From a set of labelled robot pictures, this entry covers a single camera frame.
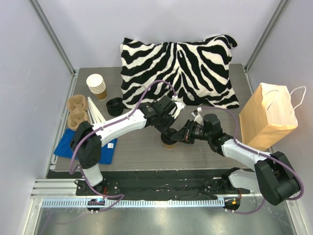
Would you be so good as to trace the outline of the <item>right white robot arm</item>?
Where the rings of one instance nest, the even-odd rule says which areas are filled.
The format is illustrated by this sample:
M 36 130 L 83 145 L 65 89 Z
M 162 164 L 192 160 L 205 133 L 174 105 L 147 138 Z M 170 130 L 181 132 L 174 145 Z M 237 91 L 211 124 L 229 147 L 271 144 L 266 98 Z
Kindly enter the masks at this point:
M 203 124 L 188 120 L 171 140 L 193 144 L 207 141 L 211 150 L 232 158 L 250 168 L 250 171 L 233 170 L 221 180 L 221 188 L 233 193 L 237 188 L 255 191 L 272 205 L 285 200 L 297 200 L 304 193 L 303 182 L 282 152 L 269 153 L 249 147 L 226 134 L 215 114 L 203 117 Z

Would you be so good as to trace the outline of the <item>white paper straws bundle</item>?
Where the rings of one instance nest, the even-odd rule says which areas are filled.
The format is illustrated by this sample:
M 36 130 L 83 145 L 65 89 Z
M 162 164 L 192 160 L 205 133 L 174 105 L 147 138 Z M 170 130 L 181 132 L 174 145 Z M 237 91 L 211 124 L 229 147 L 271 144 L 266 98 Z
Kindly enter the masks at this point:
M 88 96 L 87 97 L 87 102 L 88 102 L 88 115 L 90 118 L 90 123 L 91 124 L 96 124 L 96 123 L 105 123 L 106 120 L 103 117 L 103 115 L 100 113 L 92 99 Z

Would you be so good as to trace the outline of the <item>brown paper takeout bag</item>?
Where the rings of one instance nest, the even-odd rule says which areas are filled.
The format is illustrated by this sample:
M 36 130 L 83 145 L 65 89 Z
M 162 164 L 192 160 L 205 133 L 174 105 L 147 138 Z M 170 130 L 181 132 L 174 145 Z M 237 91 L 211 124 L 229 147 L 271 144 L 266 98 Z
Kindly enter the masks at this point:
M 239 114 L 243 144 L 264 151 L 296 129 L 306 89 L 260 83 Z

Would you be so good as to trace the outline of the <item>black plastic cup lid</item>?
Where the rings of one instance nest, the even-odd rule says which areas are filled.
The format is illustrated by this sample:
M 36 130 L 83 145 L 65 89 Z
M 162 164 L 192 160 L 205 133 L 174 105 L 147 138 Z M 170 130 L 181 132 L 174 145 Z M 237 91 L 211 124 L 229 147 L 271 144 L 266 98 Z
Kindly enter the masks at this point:
M 165 145 L 174 145 L 174 144 L 176 144 L 177 141 L 171 139 L 171 136 L 174 135 L 175 133 L 177 133 L 176 129 L 169 128 L 168 130 L 166 130 L 164 133 L 161 134 L 161 141 Z

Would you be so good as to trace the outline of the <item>zebra print pillow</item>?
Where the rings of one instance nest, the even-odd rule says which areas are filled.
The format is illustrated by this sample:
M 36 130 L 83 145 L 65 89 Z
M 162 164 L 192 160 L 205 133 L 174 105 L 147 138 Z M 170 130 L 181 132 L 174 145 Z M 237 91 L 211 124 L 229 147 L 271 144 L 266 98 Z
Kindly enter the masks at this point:
M 133 109 L 146 91 L 145 102 L 176 94 L 188 106 L 239 108 L 229 78 L 231 50 L 237 45 L 229 35 L 158 44 L 125 38 L 120 46 L 124 107 Z

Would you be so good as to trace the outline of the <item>stack of black lids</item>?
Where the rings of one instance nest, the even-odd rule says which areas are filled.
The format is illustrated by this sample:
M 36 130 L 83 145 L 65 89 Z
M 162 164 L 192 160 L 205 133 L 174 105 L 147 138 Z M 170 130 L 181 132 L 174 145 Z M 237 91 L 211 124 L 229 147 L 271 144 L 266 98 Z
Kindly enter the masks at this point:
M 107 111 L 111 116 L 116 117 L 123 113 L 122 101 L 123 99 L 121 97 L 115 97 L 106 103 Z

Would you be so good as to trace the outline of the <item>cardboard cup carrier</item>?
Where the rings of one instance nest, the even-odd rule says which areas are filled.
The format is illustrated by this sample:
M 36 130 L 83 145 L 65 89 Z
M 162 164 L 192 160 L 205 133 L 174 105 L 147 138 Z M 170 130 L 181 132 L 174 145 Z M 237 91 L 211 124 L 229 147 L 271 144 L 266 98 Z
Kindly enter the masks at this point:
M 87 114 L 88 102 L 84 95 L 77 94 L 69 97 L 67 100 L 67 109 L 69 111 L 67 117 L 69 129 L 76 131 L 82 122 L 90 122 Z

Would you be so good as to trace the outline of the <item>brown paper coffee cup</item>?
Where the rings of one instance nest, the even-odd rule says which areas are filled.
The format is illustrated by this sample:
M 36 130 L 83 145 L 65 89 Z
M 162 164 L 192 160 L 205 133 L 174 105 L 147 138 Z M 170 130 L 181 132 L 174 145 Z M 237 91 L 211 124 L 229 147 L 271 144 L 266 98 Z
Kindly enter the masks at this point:
M 164 146 L 166 147 L 166 149 L 173 149 L 176 146 L 176 143 L 174 143 L 174 144 L 165 144 Z

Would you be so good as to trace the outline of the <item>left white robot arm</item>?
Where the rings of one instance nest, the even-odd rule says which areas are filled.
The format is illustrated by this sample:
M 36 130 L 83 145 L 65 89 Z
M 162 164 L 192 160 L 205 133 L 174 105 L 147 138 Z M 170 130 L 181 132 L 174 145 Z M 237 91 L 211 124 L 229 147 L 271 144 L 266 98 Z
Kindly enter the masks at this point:
M 129 112 L 105 123 L 80 123 L 70 143 L 73 152 L 71 165 L 74 159 L 78 160 L 88 183 L 88 191 L 93 195 L 103 192 L 104 179 L 99 161 L 104 145 L 124 134 L 150 126 L 163 134 L 176 121 L 184 107 L 183 103 L 164 96 L 159 101 L 140 103 Z

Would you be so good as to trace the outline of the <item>stack of paper cups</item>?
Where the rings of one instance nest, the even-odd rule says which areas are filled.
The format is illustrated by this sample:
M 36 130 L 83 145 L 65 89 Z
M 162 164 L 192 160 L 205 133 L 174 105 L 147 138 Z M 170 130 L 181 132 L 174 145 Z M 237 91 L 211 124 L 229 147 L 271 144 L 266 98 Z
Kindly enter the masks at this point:
M 91 74 L 88 76 L 86 84 L 98 100 L 105 100 L 107 98 L 106 84 L 100 74 Z

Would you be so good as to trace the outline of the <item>blue folded cloth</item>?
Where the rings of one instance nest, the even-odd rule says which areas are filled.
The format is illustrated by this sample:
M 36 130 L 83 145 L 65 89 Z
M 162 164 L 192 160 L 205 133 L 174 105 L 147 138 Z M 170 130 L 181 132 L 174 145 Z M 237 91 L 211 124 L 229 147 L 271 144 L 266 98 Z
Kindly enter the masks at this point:
M 73 139 L 74 134 L 75 131 L 66 129 L 53 154 L 59 157 L 70 159 L 73 153 L 70 148 L 70 143 Z M 110 165 L 112 163 L 117 141 L 118 139 L 114 139 L 102 147 L 101 158 L 99 161 L 100 164 Z

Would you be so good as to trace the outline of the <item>aluminium frame rail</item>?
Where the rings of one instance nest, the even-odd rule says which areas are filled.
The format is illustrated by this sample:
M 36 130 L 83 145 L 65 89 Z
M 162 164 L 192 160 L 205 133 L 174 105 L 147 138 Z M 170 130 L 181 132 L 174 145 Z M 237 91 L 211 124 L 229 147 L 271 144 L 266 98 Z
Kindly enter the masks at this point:
M 61 198 L 75 196 L 74 179 L 36 179 L 31 198 Z

